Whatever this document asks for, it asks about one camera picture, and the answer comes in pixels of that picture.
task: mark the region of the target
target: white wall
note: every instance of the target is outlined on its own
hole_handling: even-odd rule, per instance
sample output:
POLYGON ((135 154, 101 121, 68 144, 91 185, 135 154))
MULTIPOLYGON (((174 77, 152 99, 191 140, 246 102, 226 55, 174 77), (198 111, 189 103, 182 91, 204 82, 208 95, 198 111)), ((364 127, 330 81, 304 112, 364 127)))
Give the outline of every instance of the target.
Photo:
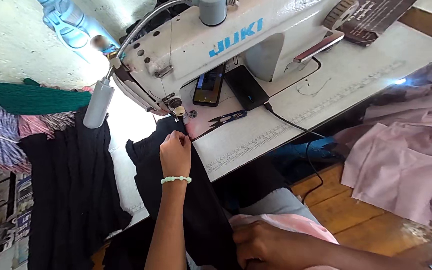
MULTIPOLYGON (((156 0, 74 0, 115 38, 153 9, 156 0)), ((30 77, 46 85, 75 88, 93 84, 108 66, 101 56, 89 65, 64 47, 42 21, 37 0, 0 0, 0 82, 30 77)))

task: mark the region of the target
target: smartphone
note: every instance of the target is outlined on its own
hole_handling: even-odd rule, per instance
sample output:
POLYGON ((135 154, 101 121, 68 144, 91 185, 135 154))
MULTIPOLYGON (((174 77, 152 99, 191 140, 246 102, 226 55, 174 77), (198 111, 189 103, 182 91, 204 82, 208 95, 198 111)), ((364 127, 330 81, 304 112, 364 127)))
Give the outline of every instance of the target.
POLYGON ((209 107, 218 105, 223 86, 224 68, 225 66, 222 64, 199 76, 192 96, 194 105, 209 107))

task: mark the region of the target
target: green yarn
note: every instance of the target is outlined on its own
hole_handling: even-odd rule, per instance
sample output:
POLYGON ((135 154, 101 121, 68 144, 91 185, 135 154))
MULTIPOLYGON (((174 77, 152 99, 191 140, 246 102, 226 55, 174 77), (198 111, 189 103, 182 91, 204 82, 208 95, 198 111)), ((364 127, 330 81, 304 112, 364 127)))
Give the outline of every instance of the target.
POLYGON ((77 111, 88 105, 90 99, 89 92, 0 83, 0 105, 10 114, 40 115, 77 111))

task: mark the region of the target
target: wooden floor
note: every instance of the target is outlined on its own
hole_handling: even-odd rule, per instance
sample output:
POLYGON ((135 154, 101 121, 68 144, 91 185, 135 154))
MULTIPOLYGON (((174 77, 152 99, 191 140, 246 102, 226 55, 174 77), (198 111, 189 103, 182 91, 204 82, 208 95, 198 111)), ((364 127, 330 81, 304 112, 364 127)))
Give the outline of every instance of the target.
MULTIPOLYGON (((381 208, 351 198, 352 189, 340 184, 343 165, 321 171, 323 186, 305 203, 341 245, 417 262, 432 259, 432 226, 423 226, 381 208)), ((303 196, 320 183, 314 175, 292 187, 303 196)))

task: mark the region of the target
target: juki logo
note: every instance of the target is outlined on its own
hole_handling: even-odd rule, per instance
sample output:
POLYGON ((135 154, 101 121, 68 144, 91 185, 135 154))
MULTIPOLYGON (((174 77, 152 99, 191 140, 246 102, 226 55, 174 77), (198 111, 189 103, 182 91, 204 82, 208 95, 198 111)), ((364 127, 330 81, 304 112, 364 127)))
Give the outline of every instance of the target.
MULTIPOLYGON (((256 32, 261 31, 261 29, 263 28, 263 18, 259 19, 257 21, 257 26, 256 26, 256 32)), ((254 34, 256 34, 256 32, 253 30, 253 27, 255 26, 256 21, 251 22, 251 24, 248 27, 243 27, 241 29, 241 41, 245 40, 246 37, 250 37, 254 34)), ((215 51, 214 49, 209 51, 209 57, 213 57, 218 55, 219 53, 223 52, 225 50, 225 48, 229 48, 231 46, 233 46, 234 44, 237 44, 240 41, 240 33, 236 32, 234 33, 234 38, 233 38, 233 43, 231 44, 231 39, 230 37, 226 37, 224 40, 220 40, 217 43, 217 49, 218 51, 215 51)))

